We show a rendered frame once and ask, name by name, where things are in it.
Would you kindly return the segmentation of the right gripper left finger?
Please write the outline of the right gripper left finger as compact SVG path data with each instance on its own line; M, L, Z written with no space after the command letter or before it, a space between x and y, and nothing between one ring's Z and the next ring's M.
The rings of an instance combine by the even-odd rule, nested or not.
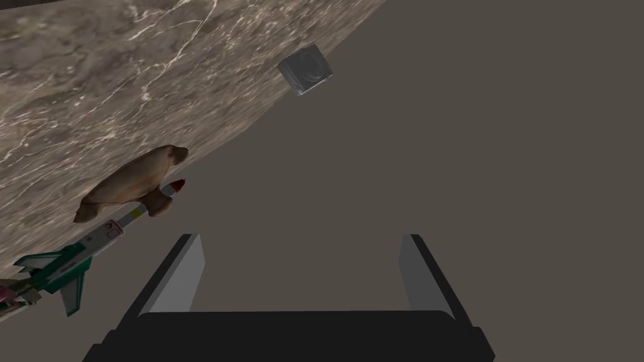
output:
M198 234L183 234L125 313L188 312L202 278L205 258Z

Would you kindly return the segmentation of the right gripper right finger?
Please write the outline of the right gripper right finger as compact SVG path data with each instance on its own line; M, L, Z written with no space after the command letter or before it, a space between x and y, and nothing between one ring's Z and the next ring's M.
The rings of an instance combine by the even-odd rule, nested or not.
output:
M469 317L441 268L418 234L405 234L399 269L411 310L439 310L457 322Z

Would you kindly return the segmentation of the white green toy rocket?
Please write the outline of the white green toy rocket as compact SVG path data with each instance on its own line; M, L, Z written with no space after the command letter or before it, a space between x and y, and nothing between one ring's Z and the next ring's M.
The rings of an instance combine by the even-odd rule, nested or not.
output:
M139 205L117 221L108 219L78 241L65 245L57 251L24 255L14 262L28 273L29 284L37 291L49 294L60 293L67 316L81 307L84 277L94 257L106 250L125 234L125 228L138 218L148 214L147 208Z

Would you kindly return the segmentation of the brown seal figure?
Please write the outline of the brown seal figure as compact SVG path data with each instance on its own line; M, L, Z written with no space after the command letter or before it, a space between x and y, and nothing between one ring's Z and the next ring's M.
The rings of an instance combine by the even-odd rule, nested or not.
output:
M80 201L73 222L87 223L108 206L140 202L150 216L167 212L172 198L162 193L160 184L171 166L184 162L189 149L159 146L133 159L93 187Z

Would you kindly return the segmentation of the pink green toy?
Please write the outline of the pink green toy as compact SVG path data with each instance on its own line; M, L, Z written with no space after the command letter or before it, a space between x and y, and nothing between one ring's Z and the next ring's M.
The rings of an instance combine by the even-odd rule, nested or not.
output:
M42 295L28 279L0 279L0 322L35 306Z

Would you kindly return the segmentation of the grey cube box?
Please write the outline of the grey cube box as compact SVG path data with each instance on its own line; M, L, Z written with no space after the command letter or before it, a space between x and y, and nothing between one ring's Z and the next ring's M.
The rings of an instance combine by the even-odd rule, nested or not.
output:
M301 96L333 76L329 63L317 45L304 47L281 60L277 70Z

